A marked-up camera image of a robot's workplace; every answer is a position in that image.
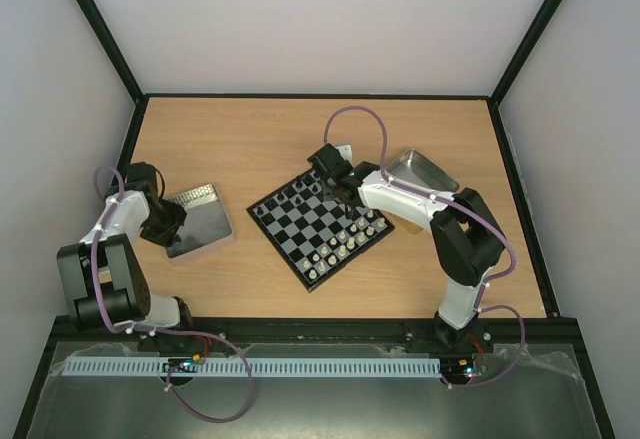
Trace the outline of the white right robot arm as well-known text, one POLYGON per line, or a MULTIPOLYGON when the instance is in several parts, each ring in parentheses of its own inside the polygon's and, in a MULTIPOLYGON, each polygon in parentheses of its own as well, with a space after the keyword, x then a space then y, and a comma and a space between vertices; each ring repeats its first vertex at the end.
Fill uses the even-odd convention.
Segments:
POLYGON ((431 234, 448 278, 434 316, 435 335, 450 351, 466 344, 490 272, 506 249, 505 236, 480 194, 469 188, 451 193, 412 185, 366 161, 354 166, 330 143, 308 162, 339 203, 393 214, 431 234))

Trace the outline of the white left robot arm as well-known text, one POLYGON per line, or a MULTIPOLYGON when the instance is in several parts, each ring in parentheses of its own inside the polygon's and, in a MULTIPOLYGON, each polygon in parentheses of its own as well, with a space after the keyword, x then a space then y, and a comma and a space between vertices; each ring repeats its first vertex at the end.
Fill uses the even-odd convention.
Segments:
POLYGON ((188 329, 193 318, 185 301, 151 292, 133 248, 138 238, 174 245, 186 211, 164 198, 164 178, 155 166, 138 162, 113 173, 116 185, 102 195, 104 210, 95 225, 57 252, 69 318, 79 331, 104 327, 153 336, 188 329))

